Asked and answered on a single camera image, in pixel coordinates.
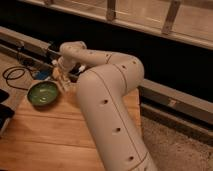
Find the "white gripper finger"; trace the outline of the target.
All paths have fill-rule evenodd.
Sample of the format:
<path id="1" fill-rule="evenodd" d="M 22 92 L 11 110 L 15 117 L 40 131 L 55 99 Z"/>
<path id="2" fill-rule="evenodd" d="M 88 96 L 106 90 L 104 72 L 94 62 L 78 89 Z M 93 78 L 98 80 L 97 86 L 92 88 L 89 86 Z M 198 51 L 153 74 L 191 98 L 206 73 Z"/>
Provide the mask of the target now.
<path id="1" fill-rule="evenodd" d="M 65 91 L 70 90 L 70 82 L 69 81 L 61 80 L 61 86 Z"/>

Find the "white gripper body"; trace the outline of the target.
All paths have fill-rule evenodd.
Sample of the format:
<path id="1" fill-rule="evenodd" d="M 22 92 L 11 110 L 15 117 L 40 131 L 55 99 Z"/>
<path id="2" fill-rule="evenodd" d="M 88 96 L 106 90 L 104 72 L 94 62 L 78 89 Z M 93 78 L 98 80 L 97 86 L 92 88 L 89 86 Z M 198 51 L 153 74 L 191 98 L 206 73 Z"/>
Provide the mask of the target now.
<path id="1" fill-rule="evenodd" d="M 60 57 L 58 59 L 58 66 L 61 70 L 64 80 L 68 80 L 69 72 L 74 68 L 74 61 L 72 59 L 67 59 L 65 57 Z"/>

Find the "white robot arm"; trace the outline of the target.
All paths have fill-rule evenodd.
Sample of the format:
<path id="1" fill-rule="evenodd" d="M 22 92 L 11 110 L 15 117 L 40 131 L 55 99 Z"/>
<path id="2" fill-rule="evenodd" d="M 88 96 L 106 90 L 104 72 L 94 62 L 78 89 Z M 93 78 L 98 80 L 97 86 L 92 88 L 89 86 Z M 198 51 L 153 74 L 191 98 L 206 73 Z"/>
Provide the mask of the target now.
<path id="1" fill-rule="evenodd" d="M 144 79 L 141 61 L 90 50 L 82 41 L 62 44 L 60 54 L 64 73 L 76 63 L 88 66 L 77 80 L 76 96 L 106 171 L 158 171 L 123 102 Z"/>

